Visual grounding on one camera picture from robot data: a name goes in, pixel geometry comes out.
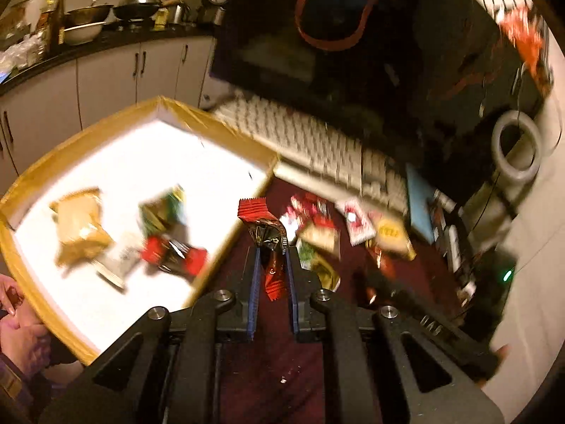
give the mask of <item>human hand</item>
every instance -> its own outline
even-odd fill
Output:
[[[16,320],[20,327],[41,325],[42,323],[28,300],[24,300],[19,306],[16,306]]]
[[[44,325],[19,327],[15,317],[0,320],[0,349],[30,379],[49,364],[51,337]]]
[[[16,314],[15,307],[24,301],[24,293],[15,280],[0,274],[0,308],[11,316]]]

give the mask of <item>yellow tape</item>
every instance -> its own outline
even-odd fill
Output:
[[[98,356],[98,352],[74,333],[38,289],[19,255],[13,238],[13,230],[17,228],[25,212],[50,183],[97,148],[142,124],[148,119],[149,114],[156,111],[159,106],[170,111],[190,131],[202,135],[265,170],[266,179],[254,195],[261,195],[266,190],[273,178],[275,165],[279,161],[279,156],[275,151],[216,121],[208,113],[159,96],[114,113],[74,135],[47,153],[35,164],[32,164],[18,177],[0,201],[0,247],[2,254],[10,273],[22,288],[26,299],[38,316],[47,328],[66,344],[71,352],[85,365],[91,364]],[[235,213],[234,221],[233,228],[225,238],[220,251],[214,256],[213,262],[194,280],[193,287],[196,291],[187,300],[187,305],[192,304],[201,294],[213,271],[229,251],[241,226],[239,220],[235,219]]]

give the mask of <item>black monitor screen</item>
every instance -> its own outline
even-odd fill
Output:
[[[211,71],[414,160],[508,106],[520,64],[476,0],[231,0]]]

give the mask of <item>white roll of tape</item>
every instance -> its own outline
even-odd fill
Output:
[[[534,148],[534,158],[533,162],[527,169],[520,170],[516,169],[511,165],[502,154],[502,147],[500,143],[500,137],[502,131],[508,126],[517,126],[524,131],[524,134],[529,138],[532,146]],[[537,172],[540,170],[541,157],[542,157],[542,141],[541,134],[538,130],[536,123],[533,122],[527,114],[523,112],[518,112],[517,110],[510,110],[503,113],[498,119],[493,129],[493,136],[491,140],[491,148],[493,153],[494,164],[496,168],[505,177],[518,182],[527,183],[532,181],[536,176]]]

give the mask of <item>metal bolt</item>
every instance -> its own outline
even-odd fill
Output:
[[[214,293],[214,298],[218,301],[228,301],[232,299],[232,292],[229,290],[218,290]]]
[[[167,314],[167,310],[163,306],[155,306],[152,307],[149,311],[147,311],[147,315],[150,319],[159,320],[165,317]]]
[[[330,299],[330,294],[331,292],[329,290],[326,290],[325,288],[320,288],[319,290],[316,291],[316,299],[318,301],[327,301]]]
[[[394,319],[398,315],[398,309],[394,306],[383,306],[381,308],[381,316],[386,319]]]

